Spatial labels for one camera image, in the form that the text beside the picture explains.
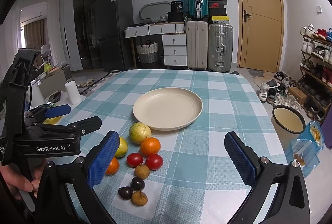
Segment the window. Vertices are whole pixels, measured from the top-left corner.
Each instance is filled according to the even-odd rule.
[[[25,48],[25,38],[24,38],[24,29],[21,27],[21,46]]]

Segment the refrigerator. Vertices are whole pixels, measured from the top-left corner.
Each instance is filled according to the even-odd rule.
[[[94,30],[105,71],[134,66],[130,40],[124,29],[134,23],[132,0],[97,0],[93,5]]]

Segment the drawer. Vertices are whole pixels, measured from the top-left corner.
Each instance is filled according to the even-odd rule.
[[[126,38],[142,36],[142,35],[149,35],[149,26],[133,27],[130,29],[125,29],[124,35]]]
[[[186,34],[166,34],[163,35],[163,46],[186,46]]]
[[[175,24],[157,24],[149,26],[150,34],[174,34]]]
[[[165,55],[164,56],[165,66],[186,66],[187,57],[183,55]]]
[[[175,24],[175,32],[176,33],[183,33],[185,30],[185,24],[184,23],[176,23]]]
[[[187,55],[187,46],[164,46],[164,55]]]

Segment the beige suitcase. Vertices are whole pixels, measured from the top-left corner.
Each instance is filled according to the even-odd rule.
[[[208,23],[187,21],[187,67],[204,69],[208,66]]]

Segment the orange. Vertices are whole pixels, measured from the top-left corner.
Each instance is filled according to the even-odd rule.
[[[141,152],[145,155],[157,154],[160,150],[160,141],[156,138],[147,138],[141,143]]]
[[[119,161],[116,158],[113,158],[110,162],[105,174],[106,175],[112,175],[115,174],[120,168]]]

